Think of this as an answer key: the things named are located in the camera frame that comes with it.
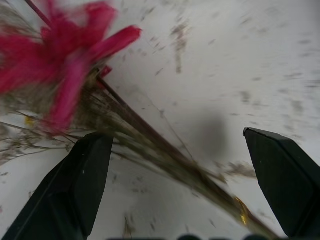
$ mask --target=red petal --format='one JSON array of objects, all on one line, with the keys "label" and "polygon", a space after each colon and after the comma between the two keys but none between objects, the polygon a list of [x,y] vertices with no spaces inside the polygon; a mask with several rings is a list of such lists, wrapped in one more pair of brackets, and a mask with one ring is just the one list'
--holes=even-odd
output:
[{"label": "red petal", "polygon": [[0,93],[57,78],[59,65],[50,61],[41,44],[31,42],[25,36],[0,37],[0,51],[3,54]]},{"label": "red petal", "polygon": [[88,46],[92,46],[103,40],[106,30],[116,17],[116,10],[106,2],[98,1],[86,4],[85,11],[88,22],[82,37]]},{"label": "red petal", "polygon": [[97,61],[101,58],[109,57],[124,49],[138,38],[140,38],[141,29],[136,26],[128,26],[115,35],[109,37],[103,42],[99,42],[91,48],[91,58]]},{"label": "red petal", "polygon": [[42,37],[42,41],[45,44],[50,45],[52,43],[52,31],[51,31],[51,29],[49,29],[47,27],[42,27],[41,28],[41,37]]},{"label": "red petal", "polygon": [[88,70],[87,61],[78,56],[66,64],[65,79],[59,87],[47,121],[53,134],[65,131],[71,124],[81,88]]},{"label": "red petal", "polygon": [[109,66],[105,66],[101,72],[100,72],[100,77],[104,78],[105,76],[107,76],[109,73],[111,73],[112,68]]}]

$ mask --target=floor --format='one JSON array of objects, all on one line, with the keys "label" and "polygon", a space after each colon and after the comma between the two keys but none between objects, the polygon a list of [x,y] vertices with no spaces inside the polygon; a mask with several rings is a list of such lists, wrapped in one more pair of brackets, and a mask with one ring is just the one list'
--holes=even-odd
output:
[{"label": "floor", "polygon": [[[20,0],[12,1],[33,24]],[[83,1],[69,0],[66,4]],[[284,235],[252,171],[244,127],[295,140],[320,164],[320,16],[317,0],[114,0],[111,30],[142,37],[113,57],[105,79],[172,144],[222,173],[227,189]],[[2,121],[12,122],[10,118]],[[0,237],[43,177],[67,154],[53,150],[0,167]],[[172,180],[111,157],[90,240],[121,237],[240,239],[248,230]]]}]

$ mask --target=gold ribbon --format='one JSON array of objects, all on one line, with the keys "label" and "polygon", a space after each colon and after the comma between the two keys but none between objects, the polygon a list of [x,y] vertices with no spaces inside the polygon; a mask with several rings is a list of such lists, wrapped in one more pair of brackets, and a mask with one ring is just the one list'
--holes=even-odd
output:
[{"label": "gold ribbon", "polygon": [[24,117],[24,124],[29,126],[29,127],[33,127],[33,125],[35,124],[35,120],[33,120],[31,117],[29,116],[25,116]]},{"label": "gold ribbon", "polygon": [[240,212],[241,212],[240,217],[241,217],[242,223],[243,223],[244,225],[247,225],[247,224],[248,224],[248,218],[249,218],[249,216],[248,216],[249,211],[248,211],[247,206],[246,206],[246,205],[244,204],[244,202],[241,201],[240,198],[238,198],[238,197],[235,197],[234,200],[235,200],[235,201],[238,203],[238,205],[239,205],[239,209],[240,209]]}]

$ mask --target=pink flower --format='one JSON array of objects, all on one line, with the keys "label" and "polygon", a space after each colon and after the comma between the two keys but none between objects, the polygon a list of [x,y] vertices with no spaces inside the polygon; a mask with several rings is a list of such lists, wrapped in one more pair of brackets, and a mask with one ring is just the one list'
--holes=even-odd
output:
[{"label": "pink flower", "polygon": [[[136,41],[141,30],[128,26],[104,40],[106,30],[116,17],[116,10],[106,2],[83,6],[87,16],[83,27],[72,22],[67,13],[56,6],[55,0],[46,0],[46,4],[48,18],[36,9],[48,25],[41,29],[42,42],[22,35],[0,36],[0,51],[4,55],[0,68],[0,93],[30,83],[61,82],[54,105],[45,118],[50,131],[56,134],[70,126],[91,65]],[[111,68],[106,66],[101,74],[110,71]]]}]

